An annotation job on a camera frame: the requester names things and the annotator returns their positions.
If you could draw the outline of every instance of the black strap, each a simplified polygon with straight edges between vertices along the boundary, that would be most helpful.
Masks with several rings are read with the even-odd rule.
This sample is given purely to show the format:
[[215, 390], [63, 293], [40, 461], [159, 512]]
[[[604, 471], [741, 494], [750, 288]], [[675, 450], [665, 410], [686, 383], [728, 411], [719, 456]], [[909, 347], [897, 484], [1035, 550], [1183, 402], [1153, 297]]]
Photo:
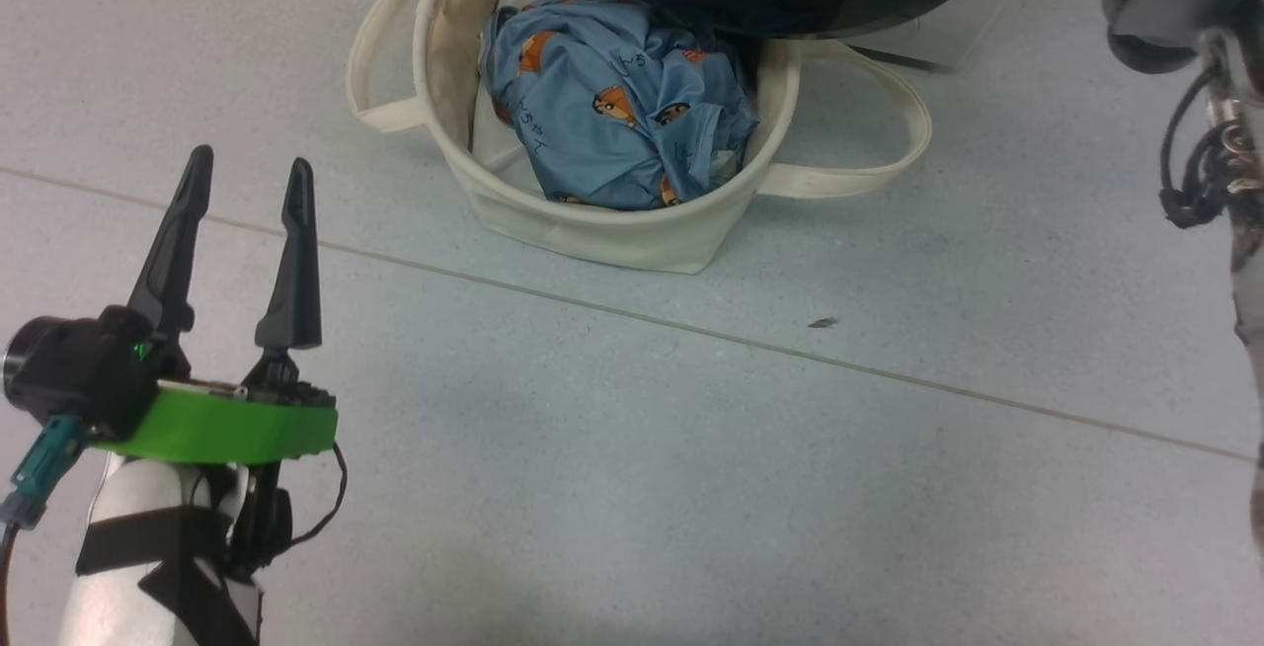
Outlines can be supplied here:
[[229, 520], [211, 508], [181, 506], [99, 521], [88, 526], [75, 574], [161, 563], [137, 584], [176, 614], [198, 646], [257, 646], [226, 584], [215, 584], [193, 561], [220, 570]]

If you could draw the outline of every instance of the cartoon character print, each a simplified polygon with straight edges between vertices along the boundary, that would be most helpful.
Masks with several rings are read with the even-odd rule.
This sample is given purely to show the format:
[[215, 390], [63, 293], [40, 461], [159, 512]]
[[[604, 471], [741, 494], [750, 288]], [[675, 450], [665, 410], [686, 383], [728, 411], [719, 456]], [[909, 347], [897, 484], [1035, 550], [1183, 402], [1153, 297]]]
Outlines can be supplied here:
[[659, 182], [659, 197], [665, 206], [676, 206], [680, 204], [680, 197], [676, 196], [676, 192], [671, 190], [671, 183], [667, 182], [667, 174], [662, 174], [662, 181]]
[[628, 128], [636, 128], [636, 116], [632, 115], [632, 105], [628, 102], [627, 92], [622, 85], [611, 85], [609, 88], [598, 92], [593, 97], [593, 110], [600, 115], [613, 116], [614, 120], [627, 123]]
[[552, 34], [555, 34], [555, 30], [537, 30], [537, 33], [526, 39], [522, 44], [522, 52], [518, 56], [518, 78], [522, 78], [523, 71], [540, 73], [540, 61], [545, 53], [545, 44], [549, 43], [549, 38]]
[[671, 120], [676, 120], [678, 116], [685, 115], [686, 111], [689, 111], [689, 102], [671, 102], [659, 115], [655, 115], [653, 120], [659, 124], [669, 124]]
[[513, 125], [513, 115], [497, 96], [492, 96], [492, 111], [501, 123]]

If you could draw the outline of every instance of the cable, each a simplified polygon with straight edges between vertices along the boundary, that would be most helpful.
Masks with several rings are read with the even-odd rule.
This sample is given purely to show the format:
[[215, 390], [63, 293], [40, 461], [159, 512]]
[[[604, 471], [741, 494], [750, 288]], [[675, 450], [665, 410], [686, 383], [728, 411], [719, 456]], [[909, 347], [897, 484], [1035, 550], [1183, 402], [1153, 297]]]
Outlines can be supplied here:
[[[337, 466], [339, 466], [340, 470], [343, 470], [343, 480], [339, 480], [339, 484], [337, 484], [337, 499], [334, 501], [334, 509], [330, 511], [329, 515], [326, 515], [325, 517], [322, 517], [320, 520], [320, 522], [316, 523], [316, 527], [312, 527], [311, 530], [307, 530], [307, 532], [305, 532], [305, 533], [300, 535], [298, 537], [291, 540], [289, 545], [286, 546], [286, 550], [283, 550], [283, 552], [288, 551], [289, 547], [293, 547], [295, 545], [302, 545], [303, 542], [307, 542], [312, 537], [316, 537], [317, 535], [320, 535], [320, 531], [325, 530], [325, 526], [327, 526], [330, 522], [334, 521], [334, 516], [336, 516], [339, 508], [343, 507], [343, 498], [346, 497], [346, 474], [348, 474], [348, 472], [346, 472], [346, 459], [343, 458], [343, 449], [339, 449], [336, 442], [334, 444], [334, 458], [337, 459]], [[8, 646], [8, 643], [0, 643], [0, 646]]]
[[193, 479], [193, 487], [188, 489], [188, 504], [193, 506], [193, 501], [197, 499], [197, 489], [202, 487], [202, 482], [206, 480], [206, 474], [204, 472], [197, 472], [197, 478]]
[[1206, 159], [1212, 145], [1218, 145], [1220, 138], [1225, 133], [1225, 129], [1236, 125], [1237, 120], [1225, 120], [1220, 123], [1216, 128], [1210, 129], [1198, 138], [1194, 144], [1193, 150], [1189, 152], [1189, 158], [1186, 162], [1186, 174], [1184, 181], [1181, 183], [1181, 191], [1184, 193], [1187, 201], [1197, 200], [1198, 196], [1203, 196], [1206, 192]]
[[1163, 134], [1163, 147], [1159, 152], [1159, 174], [1163, 181], [1163, 190], [1173, 190], [1172, 186], [1172, 145], [1176, 142], [1177, 128], [1179, 128], [1181, 121], [1184, 119], [1189, 106], [1193, 105], [1194, 99], [1202, 88], [1207, 87], [1216, 78], [1216, 71], [1211, 68], [1202, 70], [1202, 73], [1189, 83], [1189, 87], [1177, 102], [1177, 110], [1172, 113], [1172, 120], [1168, 120], [1168, 129]]
[[9, 565], [13, 564], [13, 546], [18, 542], [18, 525], [5, 523], [0, 539], [0, 646], [9, 646]]

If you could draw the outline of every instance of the gray floor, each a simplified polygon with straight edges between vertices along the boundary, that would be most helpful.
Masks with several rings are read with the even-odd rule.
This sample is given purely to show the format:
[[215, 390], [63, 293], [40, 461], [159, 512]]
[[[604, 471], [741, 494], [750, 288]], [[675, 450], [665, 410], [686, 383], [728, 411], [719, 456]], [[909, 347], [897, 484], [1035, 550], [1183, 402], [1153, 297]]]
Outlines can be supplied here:
[[[1098, 0], [1015, 0], [971, 66], [909, 71], [919, 168], [758, 200], [694, 278], [487, 233], [425, 133], [356, 125], [374, 0], [0, 1], [0, 336], [125, 300], [212, 143], [186, 346], [240, 377], [286, 169], [316, 168], [326, 345], [301, 363], [340, 397], [351, 491], [264, 575], [267, 643], [1260, 642], [1227, 231], [1154, 196], [1188, 75], [1116, 64]], [[805, 80], [784, 161], [899, 149], [876, 85]], [[33, 436], [0, 412], [5, 466]], [[19, 542], [18, 645], [52, 640], [99, 461]], [[327, 460], [287, 479], [301, 521], [332, 501]]]

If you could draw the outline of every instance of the blue fabric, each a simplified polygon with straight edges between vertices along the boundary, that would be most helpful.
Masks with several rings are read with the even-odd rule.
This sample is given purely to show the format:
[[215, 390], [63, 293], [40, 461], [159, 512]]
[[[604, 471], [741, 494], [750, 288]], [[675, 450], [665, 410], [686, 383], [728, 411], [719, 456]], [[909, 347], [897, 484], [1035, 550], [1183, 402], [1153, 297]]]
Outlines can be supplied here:
[[631, 0], [538, 0], [492, 15], [479, 66], [545, 196], [653, 210], [712, 191], [719, 152], [741, 164], [758, 119], [726, 51]]

